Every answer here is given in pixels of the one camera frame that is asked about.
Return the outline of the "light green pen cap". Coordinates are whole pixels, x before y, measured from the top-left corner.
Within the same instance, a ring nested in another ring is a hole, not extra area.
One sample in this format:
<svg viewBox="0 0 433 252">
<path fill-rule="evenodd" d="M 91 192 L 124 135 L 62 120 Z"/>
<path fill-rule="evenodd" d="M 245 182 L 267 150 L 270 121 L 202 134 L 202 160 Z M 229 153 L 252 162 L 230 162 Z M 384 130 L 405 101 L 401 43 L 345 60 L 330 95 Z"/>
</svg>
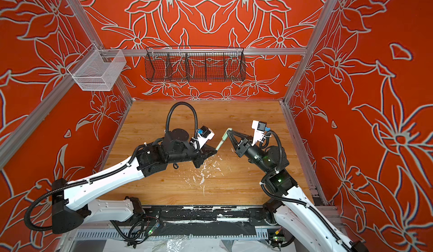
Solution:
<svg viewBox="0 0 433 252">
<path fill-rule="evenodd" d="M 226 139 L 228 138 L 228 132 L 229 131 L 231 131 L 232 130 L 232 128 L 228 128 L 227 130 L 226 130 L 226 132 L 223 134 L 223 136 L 222 136 L 222 140 L 221 140 L 221 143 L 224 143 L 225 141 L 226 141 Z"/>
</svg>

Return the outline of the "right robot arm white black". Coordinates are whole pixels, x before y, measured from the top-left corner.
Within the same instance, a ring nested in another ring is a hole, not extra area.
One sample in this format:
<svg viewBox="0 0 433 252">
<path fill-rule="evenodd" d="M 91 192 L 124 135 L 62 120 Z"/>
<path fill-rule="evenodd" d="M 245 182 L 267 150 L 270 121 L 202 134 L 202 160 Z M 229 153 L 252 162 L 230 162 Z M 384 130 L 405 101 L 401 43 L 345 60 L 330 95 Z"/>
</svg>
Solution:
<svg viewBox="0 0 433 252">
<path fill-rule="evenodd" d="M 259 131 L 258 140 L 232 129 L 226 135 L 239 157 L 246 157 L 265 173 L 259 185 L 271 200 L 264 209 L 273 223 L 292 235 L 292 240 L 309 252 L 368 251 L 361 241 L 351 240 L 334 226 L 307 198 L 286 170 L 289 161 L 276 132 Z"/>
</svg>

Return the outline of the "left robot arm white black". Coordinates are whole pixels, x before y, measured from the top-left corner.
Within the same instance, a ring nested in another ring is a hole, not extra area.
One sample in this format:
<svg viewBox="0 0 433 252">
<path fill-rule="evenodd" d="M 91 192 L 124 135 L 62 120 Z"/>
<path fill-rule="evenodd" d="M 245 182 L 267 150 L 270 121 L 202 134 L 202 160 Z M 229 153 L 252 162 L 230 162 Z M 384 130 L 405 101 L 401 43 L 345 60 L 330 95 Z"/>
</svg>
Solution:
<svg viewBox="0 0 433 252">
<path fill-rule="evenodd" d="M 117 220 L 124 222 L 140 212 L 137 203 L 126 199 L 115 204 L 101 206 L 98 197 L 130 182 L 141 180 L 167 169 L 172 164 L 193 162 L 199 168 L 207 158 L 217 153 L 207 142 L 214 132 L 203 126 L 195 136 L 187 131 L 174 129 L 149 144 L 137 146 L 133 154 L 123 162 L 99 173 L 76 181 L 56 180 L 51 188 L 52 232 L 63 234 L 87 222 Z"/>
</svg>

